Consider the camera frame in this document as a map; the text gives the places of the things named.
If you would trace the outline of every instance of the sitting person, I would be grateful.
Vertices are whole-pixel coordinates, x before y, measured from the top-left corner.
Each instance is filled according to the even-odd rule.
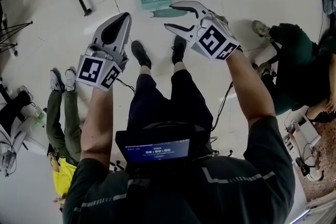
[[[52,166],[55,190],[60,198],[54,202],[60,204],[62,211],[67,192],[76,167],[80,161],[81,129],[77,107],[77,92],[75,91],[76,74],[71,69],[65,72],[67,79],[64,85],[58,70],[50,71],[51,94],[47,108],[47,135],[54,152],[49,152],[48,157]],[[65,91],[65,131],[63,133],[59,123],[62,93]]]
[[[327,37],[319,47],[297,25],[267,27],[254,21],[252,28],[259,36],[282,45],[276,84],[270,63],[257,70],[272,96],[276,114],[307,105],[310,120],[332,121],[336,111],[336,39]]]

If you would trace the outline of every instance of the screen display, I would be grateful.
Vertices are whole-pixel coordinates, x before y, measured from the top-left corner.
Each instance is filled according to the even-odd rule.
[[[126,146],[125,150],[131,162],[155,162],[188,156],[189,139],[160,144]]]

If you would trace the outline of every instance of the shoe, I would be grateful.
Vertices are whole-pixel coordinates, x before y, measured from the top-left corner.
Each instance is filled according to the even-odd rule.
[[[187,46],[187,41],[180,36],[176,36],[174,40],[173,56],[172,62],[176,64],[177,62],[182,62],[184,57],[185,48]]]
[[[72,69],[65,71],[67,82],[65,83],[65,90],[67,92],[74,92],[76,89],[76,73]]]
[[[138,60],[140,66],[147,66],[149,69],[152,68],[151,59],[149,59],[148,55],[146,54],[146,50],[138,40],[132,42],[131,50],[134,57],[136,57]]]
[[[265,25],[263,22],[259,20],[254,20],[252,22],[252,30],[254,33],[258,34],[260,37],[265,37],[267,39],[271,39],[269,36],[270,27]]]
[[[260,77],[271,74],[272,65],[269,62],[264,62],[260,66],[254,67],[254,70]]]
[[[61,75],[56,68],[50,71],[50,89],[52,92],[64,92],[64,83],[62,82]]]

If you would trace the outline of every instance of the yellow shirt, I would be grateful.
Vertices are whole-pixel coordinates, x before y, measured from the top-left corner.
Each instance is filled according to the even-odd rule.
[[[55,190],[56,192],[62,196],[64,193],[68,193],[68,190],[70,188],[70,183],[73,177],[73,174],[76,170],[76,167],[68,164],[65,161],[65,158],[61,160],[60,164],[60,171],[53,171],[53,178],[54,178],[54,184],[55,184]]]

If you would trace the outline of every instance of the black device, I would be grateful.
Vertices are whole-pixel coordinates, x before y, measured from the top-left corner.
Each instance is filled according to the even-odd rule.
[[[165,122],[141,130],[117,131],[116,143],[127,172],[171,169],[211,155],[210,133],[190,123]]]

